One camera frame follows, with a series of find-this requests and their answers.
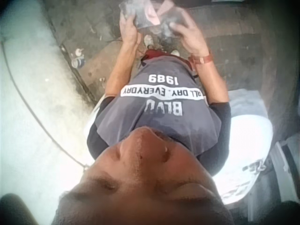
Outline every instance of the hand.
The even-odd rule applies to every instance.
[[[175,32],[181,34],[181,43],[189,53],[200,57],[208,56],[210,52],[197,24],[185,10],[181,8],[179,10],[181,11],[187,27],[174,22],[170,23],[170,27]]]
[[[137,32],[136,27],[133,24],[135,15],[131,15],[127,20],[123,13],[120,14],[120,31],[123,40],[123,45],[130,48],[137,47],[142,39],[142,34]]]

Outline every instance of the red watch strap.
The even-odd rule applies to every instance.
[[[212,54],[210,52],[210,54],[208,56],[204,56],[204,57],[200,57],[200,56],[196,56],[196,55],[191,55],[188,58],[188,60],[190,60],[194,64],[205,64],[205,63],[213,61],[213,57],[212,57]]]

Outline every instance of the white object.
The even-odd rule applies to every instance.
[[[144,43],[146,47],[148,47],[149,45],[154,45],[153,37],[150,34],[145,35]]]
[[[79,57],[79,56],[82,55],[82,52],[83,52],[83,49],[77,48],[77,49],[75,50],[75,55]]]
[[[171,55],[175,55],[175,56],[180,57],[180,53],[179,53],[178,50],[173,50],[173,51],[171,52]]]
[[[270,150],[271,122],[262,116],[241,115],[231,120],[229,156],[213,177],[223,203],[241,200],[254,185]]]
[[[231,117],[241,115],[258,115],[268,118],[264,101],[257,90],[238,89],[228,92]]]
[[[61,46],[60,49],[65,53],[67,52],[64,46]]]

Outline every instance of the wire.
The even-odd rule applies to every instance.
[[[74,162],[76,162],[78,165],[82,166],[83,168],[85,168],[86,166],[84,164],[82,164],[81,162],[79,162],[77,159],[75,159],[70,153],[68,153],[65,149],[63,149],[63,147],[51,136],[51,134],[47,131],[47,129],[44,127],[44,125],[42,124],[42,122],[38,119],[38,117],[36,116],[36,114],[33,112],[33,110],[31,109],[31,107],[29,106],[29,104],[27,103],[27,101],[25,100],[24,96],[22,95],[22,93],[20,92],[18,86],[16,85],[16,82],[14,80],[14,77],[11,73],[9,64],[8,64],[8,60],[6,57],[6,52],[5,52],[5,48],[4,48],[4,44],[3,42],[1,42],[1,47],[3,50],[3,55],[4,55],[4,61],[6,63],[7,69],[8,69],[8,73],[9,76],[14,84],[15,89],[17,90],[19,96],[21,97],[22,101],[24,102],[24,104],[26,105],[27,109],[29,110],[29,112],[31,113],[31,115],[33,116],[33,118],[36,120],[36,122],[39,124],[39,126],[43,129],[43,131],[48,135],[48,137],[54,142],[54,144],[62,151],[64,152],[69,158],[71,158]]]

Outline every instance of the concrete ground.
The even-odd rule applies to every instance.
[[[50,224],[59,196],[93,162],[83,136],[93,105],[39,0],[13,1],[2,15],[0,62],[0,194],[19,195],[39,224]]]

